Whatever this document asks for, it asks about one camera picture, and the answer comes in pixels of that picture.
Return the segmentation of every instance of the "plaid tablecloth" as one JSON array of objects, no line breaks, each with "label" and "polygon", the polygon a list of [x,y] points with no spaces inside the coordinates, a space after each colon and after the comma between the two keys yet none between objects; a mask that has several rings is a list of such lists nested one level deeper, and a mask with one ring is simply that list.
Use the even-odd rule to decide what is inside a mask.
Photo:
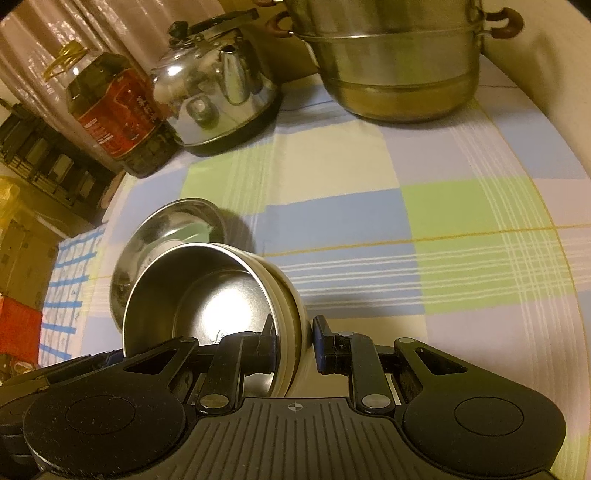
[{"label": "plaid tablecloth", "polygon": [[279,265],[310,316],[382,344],[419,338],[550,397],[567,421],[553,471],[585,478],[591,180],[486,59],[474,100],[442,120],[365,122],[313,76],[286,86],[277,124],[249,144],[206,159],[183,153],[129,182],[82,305],[79,292],[48,296],[56,321],[46,319],[42,362],[121,345],[108,305],[119,253],[160,206],[204,197],[224,210],[229,243]]},{"label": "plaid tablecloth", "polygon": [[92,294],[90,272],[105,226],[59,245],[45,303],[39,343],[39,363],[47,366],[77,356],[80,351],[85,309]]}]

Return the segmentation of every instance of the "screw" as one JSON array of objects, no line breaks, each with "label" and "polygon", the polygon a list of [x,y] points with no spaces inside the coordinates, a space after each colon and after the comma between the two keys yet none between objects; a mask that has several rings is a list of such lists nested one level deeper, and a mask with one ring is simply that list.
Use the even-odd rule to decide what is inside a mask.
[{"label": "screw", "polygon": [[217,393],[211,393],[205,395],[199,403],[205,408],[222,408],[225,407],[230,401],[225,395],[219,395]]},{"label": "screw", "polygon": [[378,409],[388,407],[391,402],[386,395],[372,393],[371,395],[364,396],[361,399],[361,403],[365,405],[367,408]]}]

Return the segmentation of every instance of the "red object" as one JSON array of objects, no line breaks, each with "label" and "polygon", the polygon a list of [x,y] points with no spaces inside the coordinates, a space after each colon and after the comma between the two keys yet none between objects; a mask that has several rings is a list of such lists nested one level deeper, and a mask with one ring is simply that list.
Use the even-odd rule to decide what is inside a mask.
[{"label": "red object", "polygon": [[125,155],[162,120],[134,69],[122,71],[104,97],[77,120],[113,158]]},{"label": "red object", "polygon": [[9,297],[0,297],[0,353],[36,364],[43,314]]}]

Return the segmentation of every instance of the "stacked bowls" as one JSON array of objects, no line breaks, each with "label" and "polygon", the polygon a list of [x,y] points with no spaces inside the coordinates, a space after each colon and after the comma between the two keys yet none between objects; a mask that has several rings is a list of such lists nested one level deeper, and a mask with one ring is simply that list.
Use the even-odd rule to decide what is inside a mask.
[{"label": "stacked bowls", "polygon": [[178,336],[200,345],[242,331],[260,332],[271,314],[278,370],[245,378],[244,394],[283,397],[311,344],[301,298],[267,260],[221,244],[186,243],[157,257],[133,286],[125,309],[125,355]]},{"label": "stacked bowls", "polygon": [[213,203],[199,198],[176,200],[156,210],[138,227],[111,275],[109,303],[120,330],[131,288],[140,274],[161,253],[189,241],[226,242],[226,225]]}]

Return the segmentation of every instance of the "kettle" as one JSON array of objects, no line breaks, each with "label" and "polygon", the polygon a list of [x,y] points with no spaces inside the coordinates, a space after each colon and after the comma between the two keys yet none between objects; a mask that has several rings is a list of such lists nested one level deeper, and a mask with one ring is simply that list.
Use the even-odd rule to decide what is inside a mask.
[{"label": "kettle", "polygon": [[170,50],[150,72],[152,94],[177,142],[196,155],[235,147],[277,116],[280,89],[239,28],[257,18],[253,8],[168,29]]}]

